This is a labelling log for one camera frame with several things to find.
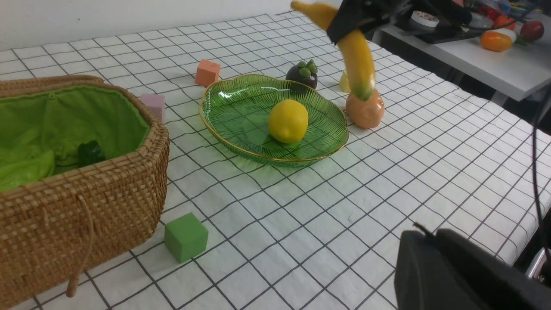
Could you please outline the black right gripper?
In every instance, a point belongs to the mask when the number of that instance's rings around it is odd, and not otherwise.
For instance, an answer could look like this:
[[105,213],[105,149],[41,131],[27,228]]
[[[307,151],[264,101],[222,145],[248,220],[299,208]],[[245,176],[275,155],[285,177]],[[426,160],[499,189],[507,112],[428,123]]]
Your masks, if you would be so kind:
[[354,30],[366,35],[409,18],[414,10],[441,16],[451,24],[470,24],[472,14],[462,0],[343,0],[326,31],[338,43]]

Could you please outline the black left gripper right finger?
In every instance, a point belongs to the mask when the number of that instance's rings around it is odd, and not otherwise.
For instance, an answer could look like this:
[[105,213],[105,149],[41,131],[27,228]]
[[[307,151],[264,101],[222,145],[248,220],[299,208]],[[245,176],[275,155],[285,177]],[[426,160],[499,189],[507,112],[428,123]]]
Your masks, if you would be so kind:
[[550,289],[450,229],[435,234],[441,253],[490,310],[548,310]]

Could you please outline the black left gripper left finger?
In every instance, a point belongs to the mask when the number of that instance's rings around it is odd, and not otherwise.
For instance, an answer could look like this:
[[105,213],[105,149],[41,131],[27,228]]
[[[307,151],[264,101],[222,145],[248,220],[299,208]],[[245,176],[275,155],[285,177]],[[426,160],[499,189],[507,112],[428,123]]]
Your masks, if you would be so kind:
[[400,237],[394,292],[400,310],[493,310],[495,259],[444,228],[433,233],[420,223]]

